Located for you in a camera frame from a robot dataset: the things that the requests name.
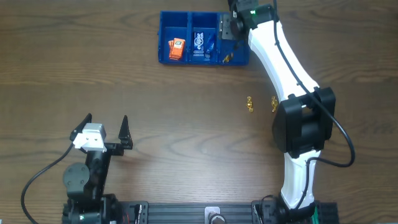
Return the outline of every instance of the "blue bin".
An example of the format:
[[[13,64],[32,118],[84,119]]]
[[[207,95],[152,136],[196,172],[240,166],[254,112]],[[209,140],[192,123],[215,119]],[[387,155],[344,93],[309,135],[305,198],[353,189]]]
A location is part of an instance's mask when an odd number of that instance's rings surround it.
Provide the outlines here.
[[[229,13],[161,11],[158,33],[159,62],[174,65],[247,65],[250,48],[246,41],[240,40],[241,46],[234,50],[237,40],[221,40],[221,34],[218,31],[223,14]],[[210,58],[193,56],[194,32],[203,32],[205,44],[211,35],[216,35],[215,47]],[[169,41],[174,38],[185,39],[185,49],[180,60],[169,59]],[[233,59],[228,63],[223,63],[223,59],[231,52],[234,53]]]

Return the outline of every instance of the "black cable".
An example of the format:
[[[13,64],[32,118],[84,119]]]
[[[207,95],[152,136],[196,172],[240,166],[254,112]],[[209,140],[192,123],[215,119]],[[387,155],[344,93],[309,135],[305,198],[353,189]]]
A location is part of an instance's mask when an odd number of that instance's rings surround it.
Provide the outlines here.
[[[61,156],[59,157],[56,161],[54,161],[53,163],[51,163],[50,165],[44,167],[44,169],[40,170],[36,175],[34,175],[25,185],[24,189],[22,190],[22,194],[21,194],[21,206],[22,209],[26,215],[26,217],[33,223],[33,224],[38,224],[33,217],[29,214],[29,212],[26,209],[25,206],[25,194],[27,189],[29,188],[29,185],[36,179],[38,178],[40,175],[42,175],[45,171],[49,170],[51,167],[53,167],[55,164],[59,163],[63,158],[65,158],[65,156],[68,155],[68,153],[70,152],[70,150],[73,147],[73,143],[70,144],[69,148],[67,149],[67,151]]]
[[[281,54],[281,56],[282,56],[282,58],[284,59],[284,61],[285,61],[285,63],[286,63],[286,65],[288,66],[288,68],[289,68],[289,70],[292,72],[292,75],[294,76],[294,78],[297,80],[297,85],[300,85],[302,88],[303,88],[303,90],[306,92],[306,94],[311,98],[311,100],[332,120],[332,122],[337,126],[337,128],[340,130],[340,132],[342,133],[342,135],[344,136],[344,138],[346,139],[346,141],[347,141],[347,144],[348,144],[348,146],[349,146],[349,150],[350,150],[350,153],[351,153],[351,160],[348,162],[348,163],[346,163],[346,164],[340,164],[340,163],[337,163],[337,162],[332,162],[332,161],[329,161],[329,160],[327,160],[327,159],[322,159],[322,158],[319,158],[319,157],[311,157],[311,158],[309,158],[308,160],[307,160],[307,162],[306,162],[306,166],[307,166],[307,176],[306,176],[306,178],[305,178],[305,187],[304,187],[304,192],[303,192],[303,195],[302,195],[302,197],[301,197],[301,199],[300,199],[300,201],[298,202],[298,204],[297,204],[297,206],[296,206],[296,208],[295,209],[299,209],[300,208],[300,205],[302,204],[302,202],[303,202],[303,200],[304,200],[304,198],[305,198],[305,196],[306,196],[306,194],[307,194],[307,190],[308,190],[308,182],[309,182],[309,178],[308,178],[308,176],[310,175],[310,163],[311,163],[311,161],[320,161],[320,162],[324,162],[324,163],[326,163],[326,164],[329,164],[329,165],[333,165],[333,166],[336,166],[336,167],[349,167],[349,166],[351,166],[353,163],[354,163],[354,161],[355,161],[355,148],[354,148],[354,145],[353,145],[353,142],[351,141],[351,138],[348,136],[348,134],[347,134],[347,132],[344,130],[344,128],[341,126],[341,124],[336,120],[336,118],[333,116],[333,115],[331,115],[331,113],[315,98],[315,96],[313,96],[310,92],[309,92],[309,90],[304,86],[304,84],[301,82],[301,80],[299,79],[299,77],[297,76],[297,74],[294,72],[294,70],[293,70],[293,68],[292,68],[292,66],[290,65],[290,63],[289,63],[289,61],[287,60],[287,58],[286,58],[286,56],[285,56],[285,54],[284,54],[284,52],[283,52],[283,50],[282,50],[282,47],[280,47],[280,43],[279,43],[279,40],[278,40],[278,36],[277,36],[277,27],[276,27],[276,24],[277,24],[277,20],[278,20],[278,9],[277,9],[277,0],[274,0],[274,36],[275,36],[275,44],[276,44],[276,46],[278,47],[278,49],[279,49],[279,52],[280,52],[280,54]]]

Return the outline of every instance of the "brown tabletop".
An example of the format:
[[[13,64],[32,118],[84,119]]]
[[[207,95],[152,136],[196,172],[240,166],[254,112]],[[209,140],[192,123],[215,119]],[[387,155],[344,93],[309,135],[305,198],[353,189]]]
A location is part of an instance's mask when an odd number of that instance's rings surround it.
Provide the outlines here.
[[[335,92],[335,115],[356,146],[348,169],[317,164],[317,200],[342,223],[398,221],[398,3],[281,0],[286,37],[308,74]],[[26,182],[61,156],[86,116],[117,141],[129,116],[135,143],[112,158],[106,192],[148,202],[250,202],[278,194],[283,154],[271,125],[275,90],[255,55],[245,67],[165,66],[159,11],[227,11],[227,0],[1,1],[0,219],[28,223]],[[251,96],[254,112],[246,108]],[[322,157],[346,162],[336,128]],[[72,151],[26,195],[39,223],[60,223]]]

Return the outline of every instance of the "wooden surface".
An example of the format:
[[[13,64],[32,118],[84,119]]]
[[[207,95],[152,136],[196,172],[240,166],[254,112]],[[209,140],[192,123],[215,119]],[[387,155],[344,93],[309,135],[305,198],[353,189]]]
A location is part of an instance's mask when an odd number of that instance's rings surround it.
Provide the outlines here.
[[[21,190],[69,145],[86,116],[117,141],[129,116],[133,151],[112,159],[106,191],[121,200],[250,202],[277,194],[284,160],[271,134],[272,84],[247,67],[157,61],[160,10],[226,11],[226,0],[0,1],[0,219],[28,223]],[[281,0],[285,34],[307,72],[337,97],[353,139],[349,169],[317,164],[314,194],[342,223],[398,221],[398,3]],[[246,108],[252,96],[253,114]],[[322,152],[348,160],[336,128]],[[60,223],[72,151],[26,195],[39,223]]]

